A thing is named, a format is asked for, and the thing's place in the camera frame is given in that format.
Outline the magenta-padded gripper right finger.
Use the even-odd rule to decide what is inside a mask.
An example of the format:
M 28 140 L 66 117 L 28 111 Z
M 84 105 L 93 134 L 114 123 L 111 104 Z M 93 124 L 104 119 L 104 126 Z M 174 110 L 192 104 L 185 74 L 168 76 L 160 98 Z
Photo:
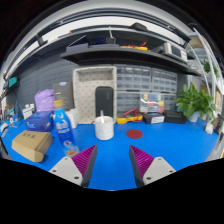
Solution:
M 133 145 L 129 146 L 129 157 L 138 188 L 176 172 L 163 157 L 152 157 Z

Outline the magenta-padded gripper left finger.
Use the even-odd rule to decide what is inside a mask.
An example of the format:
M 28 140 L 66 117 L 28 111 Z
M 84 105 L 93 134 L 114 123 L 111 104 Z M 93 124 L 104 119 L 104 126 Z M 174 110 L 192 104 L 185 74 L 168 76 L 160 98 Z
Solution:
M 50 173 L 87 188 L 97 156 L 97 146 L 93 145 L 73 157 L 63 157 Z

